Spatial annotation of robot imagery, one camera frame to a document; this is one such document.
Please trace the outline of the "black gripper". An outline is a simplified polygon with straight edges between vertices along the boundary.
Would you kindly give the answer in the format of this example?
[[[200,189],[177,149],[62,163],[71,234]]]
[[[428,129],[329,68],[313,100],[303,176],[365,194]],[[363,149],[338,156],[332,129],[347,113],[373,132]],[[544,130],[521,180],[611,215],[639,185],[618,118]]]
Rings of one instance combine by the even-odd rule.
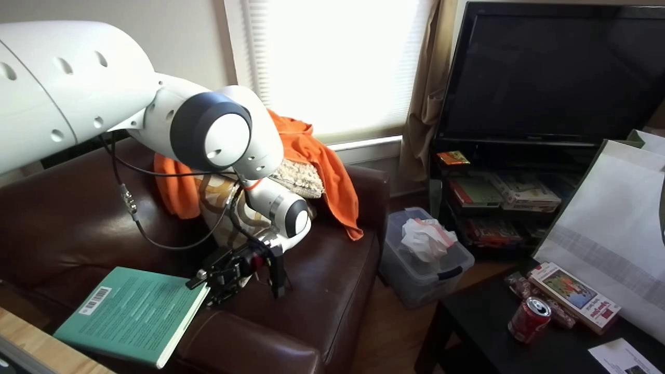
[[[211,286],[211,302],[221,304],[234,297],[259,269],[269,269],[269,284],[275,299],[286,292],[286,271],[281,245],[251,241],[242,249],[211,252],[197,271],[188,281],[189,289]]]

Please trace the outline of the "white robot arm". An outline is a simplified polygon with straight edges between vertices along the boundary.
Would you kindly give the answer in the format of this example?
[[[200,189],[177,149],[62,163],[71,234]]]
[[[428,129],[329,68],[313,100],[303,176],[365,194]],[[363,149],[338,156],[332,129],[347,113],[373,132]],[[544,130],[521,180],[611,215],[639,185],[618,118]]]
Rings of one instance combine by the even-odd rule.
[[[0,24],[0,169],[37,162],[102,132],[124,130],[150,149],[204,171],[230,171],[233,204],[247,204],[269,223],[247,234],[239,252],[208,260],[192,277],[218,299],[259,265],[284,292],[282,252],[312,228],[303,197],[273,174],[284,160],[269,108],[247,86],[211,90],[160,75],[142,46],[99,20],[28,20]]]

